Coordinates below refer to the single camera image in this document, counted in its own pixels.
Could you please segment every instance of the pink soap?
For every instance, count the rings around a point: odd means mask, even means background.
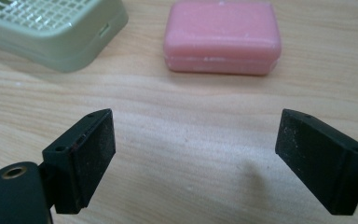
[[[177,1],[164,54],[177,72],[265,75],[281,55],[273,7],[241,0]]]

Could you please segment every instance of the table surface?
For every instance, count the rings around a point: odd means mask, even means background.
[[[173,0],[124,0],[127,26],[62,74],[0,50],[0,168],[42,161],[112,108],[117,154],[87,209],[55,223],[358,223],[331,216],[275,154],[282,110],[358,140],[358,0],[276,0],[282,57],[264,77],[180,74],[162,43]]]

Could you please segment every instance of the green soap dish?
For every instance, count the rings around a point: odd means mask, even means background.
[[[127,24],[121,0],[0,0],[0,49],[72,72]]]

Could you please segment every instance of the wood grain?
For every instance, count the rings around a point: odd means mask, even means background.
[[[0,50],[0,168],[110,107],[117,155],[89,208],[55,223],[358,223],[328,214],[275,154],[283,108],[358,140],[358,0],[275,0],[282,57],[265,77],[176,74],[173,0],[124,0],[128,25],[60,74]]]

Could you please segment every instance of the plastic grid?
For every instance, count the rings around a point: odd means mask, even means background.
[[[0,19],[38,31],[53,30],[68,23],[90,1],[0,0]]]

